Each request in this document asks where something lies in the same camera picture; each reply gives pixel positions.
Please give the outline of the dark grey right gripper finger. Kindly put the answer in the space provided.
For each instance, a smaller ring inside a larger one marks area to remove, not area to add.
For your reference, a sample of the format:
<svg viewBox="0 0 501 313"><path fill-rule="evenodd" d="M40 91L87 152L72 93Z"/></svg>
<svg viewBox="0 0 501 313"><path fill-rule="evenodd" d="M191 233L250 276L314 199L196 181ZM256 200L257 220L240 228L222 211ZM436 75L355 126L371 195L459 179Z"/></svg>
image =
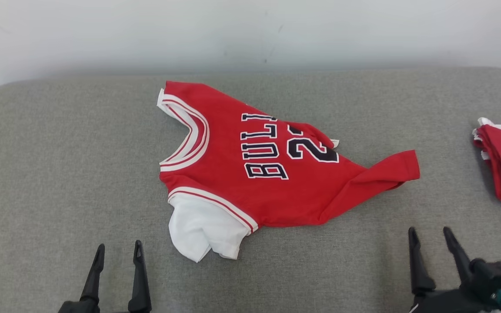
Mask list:
<svg viewBox="0 0 501 313"><path fill-rule="evenodd" d="M411 226L409 236L409 265L411 292L414 296L421 296L435 291L435 281L428 274L423 256L420 252L420 241L416 229Z"/></svg>
<svg viewBox="0 0 501 313"><path fill-rule="evenodd" d="M470 268L471 260L462 248L461 244L458 242L457 238L454 236L450 227L445 226L443 228L443 234L447 243L448 251L453 255L459 279L461 280L461 283L465 283L469 281L472 276Z"/></svg>

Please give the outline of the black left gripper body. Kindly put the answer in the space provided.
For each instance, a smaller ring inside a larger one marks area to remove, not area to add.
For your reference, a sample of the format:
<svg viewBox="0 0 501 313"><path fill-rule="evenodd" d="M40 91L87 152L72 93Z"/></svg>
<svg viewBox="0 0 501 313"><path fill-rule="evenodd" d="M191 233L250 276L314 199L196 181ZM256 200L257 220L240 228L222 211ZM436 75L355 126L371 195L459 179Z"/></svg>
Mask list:
<svg viewBox="0 0 501 313"><path fill-rule="evenodd" d="M99 303L94 299L64 301L58 313L100 313Z"/></svg>

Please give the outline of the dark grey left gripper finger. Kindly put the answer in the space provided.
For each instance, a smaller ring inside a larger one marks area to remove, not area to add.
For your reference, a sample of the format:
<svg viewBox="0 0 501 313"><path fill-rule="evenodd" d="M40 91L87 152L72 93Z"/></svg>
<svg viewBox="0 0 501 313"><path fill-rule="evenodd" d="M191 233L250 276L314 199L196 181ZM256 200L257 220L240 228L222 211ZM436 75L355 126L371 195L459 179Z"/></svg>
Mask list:
<svg viewBox="0 0 501 313"><path fill-rule="evenodd" d="M99 303L100 273L104 269L104 263L105 244L99 244L82 290L80 301L92 300L95 303Z"/></svg>
<svg viewBox="0 0 501 313"><path fill-rule="evenodd" d="M133 263L135 266L134 283L131 300L128 303L129 313L151 313L152 303L147 277L144 249L141 240L136 240Z"/></svg>

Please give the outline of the red Bulls jersey white sleeves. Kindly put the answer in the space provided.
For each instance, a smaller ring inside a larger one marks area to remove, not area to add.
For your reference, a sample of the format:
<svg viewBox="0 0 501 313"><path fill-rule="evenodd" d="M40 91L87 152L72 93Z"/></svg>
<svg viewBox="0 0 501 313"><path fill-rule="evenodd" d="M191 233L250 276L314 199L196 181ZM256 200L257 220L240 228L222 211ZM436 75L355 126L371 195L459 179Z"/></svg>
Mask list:
<svg viewBox="0 0 501 313"><path fill-rule="evenodd" d="M236 260L243 238L263 226L321 225L420 178L413 150L365 168L316 127L205 84L167 81L157 107L189 130L160 162L160 180L174 208L173 245L194 262L209 251Z"/></svg>

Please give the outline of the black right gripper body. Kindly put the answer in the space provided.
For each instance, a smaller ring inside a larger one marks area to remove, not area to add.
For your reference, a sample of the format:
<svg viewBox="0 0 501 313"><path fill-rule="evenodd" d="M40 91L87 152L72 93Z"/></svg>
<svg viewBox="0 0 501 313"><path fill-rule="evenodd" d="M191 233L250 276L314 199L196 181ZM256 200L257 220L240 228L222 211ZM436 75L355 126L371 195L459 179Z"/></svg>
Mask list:
<svg viewBox="0 0 501 313"><path fill-rule="evenodd" d="M480 288L458 288L453 290L411 290L414 303L410 313L490 313L501 312L491 294Z"/></svg>

